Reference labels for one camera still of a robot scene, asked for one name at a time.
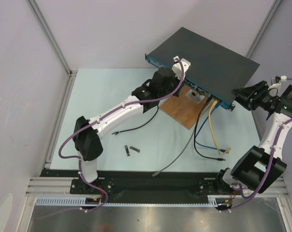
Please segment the black transceiver plug slanted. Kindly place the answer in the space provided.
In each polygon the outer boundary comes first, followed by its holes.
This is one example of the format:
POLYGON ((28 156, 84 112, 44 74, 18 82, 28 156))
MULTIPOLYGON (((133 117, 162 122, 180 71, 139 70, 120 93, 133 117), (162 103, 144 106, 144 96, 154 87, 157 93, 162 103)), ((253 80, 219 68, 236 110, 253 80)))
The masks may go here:
POLYGON ((135 152, 137 152, 137 153, 139 153, 139 152, 140 152, 140 150, 139 150, 139 149, 137 149, 137 148, 135 148, 135 147, 133 147, 133 146, 130 146, 130 149, 131 149, 131 150, 133 150, 133 151, 135 151, 135 152))

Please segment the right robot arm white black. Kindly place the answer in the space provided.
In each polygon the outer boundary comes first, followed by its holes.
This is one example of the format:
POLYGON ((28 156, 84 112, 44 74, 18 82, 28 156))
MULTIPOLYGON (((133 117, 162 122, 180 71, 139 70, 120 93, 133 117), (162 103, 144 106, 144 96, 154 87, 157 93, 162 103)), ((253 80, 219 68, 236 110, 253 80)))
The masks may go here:
POLYGON ((248 188, 253 193, 263 193, 286 170, 282 161, 282 148, 292 128, 292 85, 281 96, 272 96, 271 87, 261 81, 251 87, 234 89, 236 101, 249 111, 258 107, 268 112, 268 125, 258 146, 253 146, 230 169, 220 170, 212 186, 218 194, 228 194, 233 187, 248 188))

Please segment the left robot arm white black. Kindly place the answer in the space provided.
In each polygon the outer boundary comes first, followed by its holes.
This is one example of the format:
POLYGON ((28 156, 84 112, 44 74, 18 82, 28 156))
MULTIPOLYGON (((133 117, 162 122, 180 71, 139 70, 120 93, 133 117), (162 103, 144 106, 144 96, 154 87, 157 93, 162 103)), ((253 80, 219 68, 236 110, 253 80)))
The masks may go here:
POLYGON ((122 103, 102 115, 76 120, 73 142, 78 151, 81 188, 86 193, 97 189, 97 159, 103 153, 104 136, 134 116, 146 113, 161 100, 179 93, 185 70, 176 63, 172 68, 161 67, 151 79, 136 88, 122 103))

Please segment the black transceiver plug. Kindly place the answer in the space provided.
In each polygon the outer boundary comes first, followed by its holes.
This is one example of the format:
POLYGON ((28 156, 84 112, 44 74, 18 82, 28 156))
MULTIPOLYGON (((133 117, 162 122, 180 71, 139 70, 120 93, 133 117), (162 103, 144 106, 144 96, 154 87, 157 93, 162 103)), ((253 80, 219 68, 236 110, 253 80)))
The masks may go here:
POLYGON ((129 156, 130 156, 130 153, 129 153, 129 148, 128 148, 127 145, 125 145, 125 151, 126 151, 126 155, 127 155, 127 157, 129 157, 129 156))

